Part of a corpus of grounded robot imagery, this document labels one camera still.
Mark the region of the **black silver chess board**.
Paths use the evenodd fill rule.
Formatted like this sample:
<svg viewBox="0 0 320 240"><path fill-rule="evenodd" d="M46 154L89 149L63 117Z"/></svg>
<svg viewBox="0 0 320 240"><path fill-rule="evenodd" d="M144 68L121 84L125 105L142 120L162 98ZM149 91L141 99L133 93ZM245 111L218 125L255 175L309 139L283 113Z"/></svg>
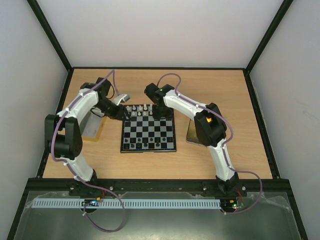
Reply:
<svg viewBox="0 0 320 240"><path fill-rule="evenodd" d="M131 104L130 120L122 121L121 131L121 153L144 153L144 152L176 152L176 131L175 119L159 119L153 118L151 104ZM143 138L148 138L148 149L144 149ZM160 140L160 148L156 148L156 141ZM124 144L129 144L129 149L124 149Z"/></svg>

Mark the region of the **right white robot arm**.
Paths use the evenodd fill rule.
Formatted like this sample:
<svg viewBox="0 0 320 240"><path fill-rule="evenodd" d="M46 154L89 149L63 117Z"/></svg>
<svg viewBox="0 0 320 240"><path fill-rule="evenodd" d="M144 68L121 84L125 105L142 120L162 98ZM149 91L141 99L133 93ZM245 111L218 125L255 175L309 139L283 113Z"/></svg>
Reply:
<svg viewBox="0 0 320 240"><path fill-rule="evenodd" d="M230 160L226 144L227 124L218 106L214 103L206 105L197 102L168 84L158 87L151 83L146 86L144 93L154 103L154 112L156 107L173 109L194 122L200 144L208 148L214 161L218 191L224 196L233 193L239 176Z"/></svg>

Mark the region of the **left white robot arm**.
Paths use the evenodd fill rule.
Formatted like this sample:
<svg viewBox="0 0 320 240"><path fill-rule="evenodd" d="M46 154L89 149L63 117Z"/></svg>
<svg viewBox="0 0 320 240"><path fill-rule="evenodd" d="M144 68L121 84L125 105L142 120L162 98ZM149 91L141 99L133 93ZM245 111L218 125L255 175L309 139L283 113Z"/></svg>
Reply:
<svg viewBox="0 0 320 240"><path fill-rule="evenodd" d="M94 108L103 117L113 120L129 119L130 115L123 103L130 99L128 94L118 94L113 100L107 97L111 82L98 78L95 83L85 82L75 99L57 114L49 114L44 120L44 146L55 162L66 166L73 178L91 183L97 177L82 154L83 139L80 124Z"/></svg>

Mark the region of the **silver gold tin lid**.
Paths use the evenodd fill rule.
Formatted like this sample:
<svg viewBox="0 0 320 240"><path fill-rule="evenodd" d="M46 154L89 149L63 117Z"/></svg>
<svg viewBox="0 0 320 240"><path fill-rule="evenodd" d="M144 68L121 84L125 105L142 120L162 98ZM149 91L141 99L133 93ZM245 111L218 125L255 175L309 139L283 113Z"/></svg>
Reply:
<svg viewBox="0 0 320 240"><path fill-rule="evenodd" d="M84 141L97 142L100 138L105 118L89 111L80 123L80 132Z"/></svg>

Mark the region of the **black rook piece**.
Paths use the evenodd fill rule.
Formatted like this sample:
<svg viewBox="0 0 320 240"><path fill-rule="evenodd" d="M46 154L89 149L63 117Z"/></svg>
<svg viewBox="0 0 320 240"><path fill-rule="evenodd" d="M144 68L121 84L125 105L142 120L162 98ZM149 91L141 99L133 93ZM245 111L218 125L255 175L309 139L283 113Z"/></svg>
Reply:
<svg viewBox="0 0 320 240"><path fill-rule="evenodd" d="M129 148L130 148L130 145L129 145L128 143L125 143L125 144L123 145L123 148L124 148L124 149L129 149Z"/></svg>

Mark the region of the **gold tin with black pieces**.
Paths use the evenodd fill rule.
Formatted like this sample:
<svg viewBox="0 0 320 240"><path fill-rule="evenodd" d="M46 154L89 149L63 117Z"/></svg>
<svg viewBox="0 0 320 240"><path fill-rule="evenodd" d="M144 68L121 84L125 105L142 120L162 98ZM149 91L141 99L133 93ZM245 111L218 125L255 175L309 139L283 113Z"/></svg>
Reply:
<svg viewBox="0 0 320 240"><path fill-rule="evenodd" d="M195 144L195 145L198 145L198 146L204 146L199 141L199 139L197 137L196 127L195 127L195 123L194 123L193 120L189 121L185 140L186 140L187 143L190 143L190 144Z"/></svg>

